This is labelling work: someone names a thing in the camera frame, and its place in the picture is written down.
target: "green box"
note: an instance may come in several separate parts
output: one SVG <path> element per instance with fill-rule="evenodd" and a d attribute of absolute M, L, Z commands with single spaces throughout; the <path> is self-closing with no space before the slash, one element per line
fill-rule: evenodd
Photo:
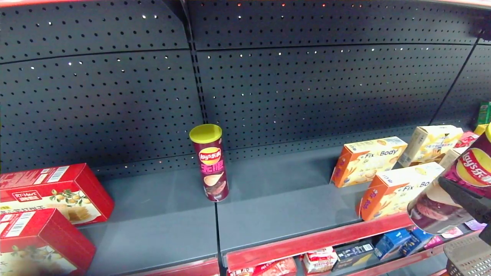
<path fill-rule="evenodd" d="M 491 102 L 481 102 L 479 114 L 477 115 L 477 125 L 488 124 L 490 122 Z"/>

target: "blue box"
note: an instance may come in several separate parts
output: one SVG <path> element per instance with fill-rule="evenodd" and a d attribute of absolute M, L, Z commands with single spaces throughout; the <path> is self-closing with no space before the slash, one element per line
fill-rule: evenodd
<path fill-rule="evenodd" d="M 375 246 L 375 256 L 384 260 L 395 254 L 411 238 L 404 228 L 385 233 Z"/>
<path fill-rule="evenodd" d="M 423 246 L 425 246 L 430 239 L 434 236 L 430 233 L 426 233 L 425 231 L 416 228 L 410 233 L 411 238 L 401 247 L 399 250 L 402 255 L 409 256 L 418 250 L 420 250 Z"/>

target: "yellow lid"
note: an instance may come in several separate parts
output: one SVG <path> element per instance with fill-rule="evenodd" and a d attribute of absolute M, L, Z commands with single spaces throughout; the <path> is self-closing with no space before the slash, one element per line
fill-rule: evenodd
<path fill-rule="evenodd" d="M 208 144 L 221 137 L 221 127 L 214 124 L 204 124 L 194 127 L 189 132 L 191 141 L 198 144 Z"/>

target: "lower shelf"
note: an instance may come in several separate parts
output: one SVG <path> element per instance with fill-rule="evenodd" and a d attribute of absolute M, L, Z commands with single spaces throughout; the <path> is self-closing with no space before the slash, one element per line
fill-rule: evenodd
<path fill-rule="evenodd" d="M 215 206 L 199 181 L 195 168 L 104 181 L 115 201 L 111 218 L 80 227 L 97 247 L 88 275 L 146 272 L 216 257 Z"/>

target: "red box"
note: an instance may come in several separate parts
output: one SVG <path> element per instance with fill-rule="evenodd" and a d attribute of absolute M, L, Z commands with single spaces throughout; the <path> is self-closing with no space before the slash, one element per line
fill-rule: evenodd
<path fill-rule="evenodd" d="M 292 257 L 237 271 L 227 270 L 227 276 L 295 276 L 296 274 L 297 266 Z"/>
<path fill-rule="evenodd" d="M 114 201 L 87 164 L 0 175 L 0 214 L 57 208 L 72 224 L 107 221 Z"/>
<path fill-rule="evenodd" d="M 56 209 L 0 215 L 0 274 L 84 275 L 95 246 Z"/>

